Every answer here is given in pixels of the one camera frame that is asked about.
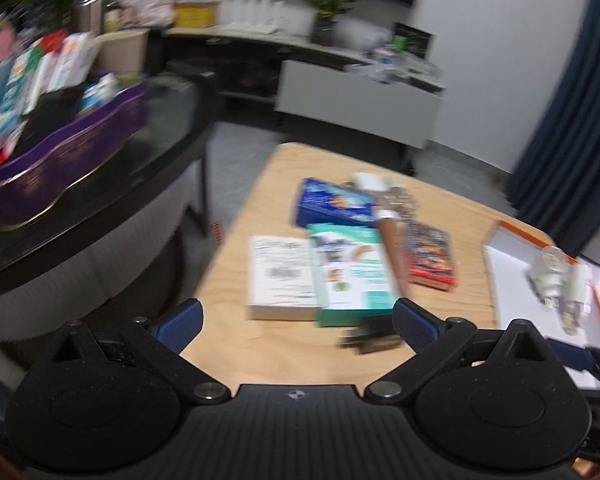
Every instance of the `black plant pot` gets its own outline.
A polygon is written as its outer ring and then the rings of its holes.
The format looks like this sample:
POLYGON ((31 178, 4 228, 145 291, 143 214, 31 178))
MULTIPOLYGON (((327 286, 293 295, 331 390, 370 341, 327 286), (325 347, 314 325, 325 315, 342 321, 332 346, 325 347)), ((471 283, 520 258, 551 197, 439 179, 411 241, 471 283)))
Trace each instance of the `black plant pot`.
POLYGON ((333 27, 335 23, 333 20, 325 20, 323 18, 316 18, 314 23, 314 29, 311 31, 309 40, 312 43, 322 46, 333 46, 333 27))

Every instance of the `black coffee table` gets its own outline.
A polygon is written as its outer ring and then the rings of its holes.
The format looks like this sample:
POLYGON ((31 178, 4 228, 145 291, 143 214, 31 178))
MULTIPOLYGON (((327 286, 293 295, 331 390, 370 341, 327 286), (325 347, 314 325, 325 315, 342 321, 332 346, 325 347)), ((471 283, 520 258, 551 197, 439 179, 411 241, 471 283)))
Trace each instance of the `black coffee table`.
POLYGON ((132 218, 195 160, 202 162, 202 210, 189 212, 208 234, 206 144, 218 114, 215 78, 211 72, 183 65, 171 70, 178 76, 148 81, 144 129, 37 221, 0 233, 0 297, 73 258, 132 218))

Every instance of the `tv stand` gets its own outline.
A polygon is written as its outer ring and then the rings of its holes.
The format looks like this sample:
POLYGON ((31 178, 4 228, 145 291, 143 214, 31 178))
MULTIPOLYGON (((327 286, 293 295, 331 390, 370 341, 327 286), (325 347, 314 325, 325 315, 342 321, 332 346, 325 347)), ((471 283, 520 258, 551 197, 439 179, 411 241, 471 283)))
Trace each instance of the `tv stand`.
POLYGON ((222 95, 399 142, 407 172, 413 172, 414 148, 424 147, 442 105, 442 97, 421 88, 344 72, 348 64, 372 62, 361 52, 313 44, 304 37, 221 26, 174 27, 162 36, 168 59, 213 69, 222 95))

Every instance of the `open box lid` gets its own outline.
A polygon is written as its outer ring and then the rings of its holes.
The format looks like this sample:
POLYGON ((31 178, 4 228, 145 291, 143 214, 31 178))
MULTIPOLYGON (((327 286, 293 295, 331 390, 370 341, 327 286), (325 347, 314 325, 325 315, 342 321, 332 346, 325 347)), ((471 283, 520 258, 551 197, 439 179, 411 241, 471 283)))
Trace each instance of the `open box lid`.
MULTIPOLYGON (((489 277, 497 329, 504 330, 513 319, 528 319, 545 337, 578 346, 600 348, 600 299, 592 286, 590 314, 574 335, 560 325, 557 311, 544 309, 526 276, 526 270, 548 244, 500 221, 484 243, 484 259, 489 277)), ((588 372, 568 369, 580 388, 600 388, 588 372)))

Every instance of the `gray floor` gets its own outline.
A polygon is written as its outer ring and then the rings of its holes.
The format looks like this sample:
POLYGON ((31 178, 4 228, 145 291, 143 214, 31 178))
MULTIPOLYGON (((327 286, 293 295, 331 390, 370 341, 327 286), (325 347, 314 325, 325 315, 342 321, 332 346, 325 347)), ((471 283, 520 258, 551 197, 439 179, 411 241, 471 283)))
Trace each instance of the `gray floor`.
MULTIPOLYGON (((219 221, 225 231, 230 229, 253 183, 282 142, 304 142, 389 170, 400 169, 400 149, 390 140, 305 118, 285 116, 282 124, 277 124, 277 119, 270 108, 248 105, 227 112, 218 123, 209 148, 211 219, 219 221)), ((424 182, 515 214, 494 178, 485 171, 429 150, 417 153, 415 166, 418 178, 424 182)), ((193 176, 198 167, 194 165, 190 171, 193 176)), ((194 189, 193 204, 198 203, 197 196, 198 190, 194 189)), ((188 271, 183 298, 193 294, 215 250, 215 244, 201 240, 192 226, 187 226, 184 235, 188 271)))

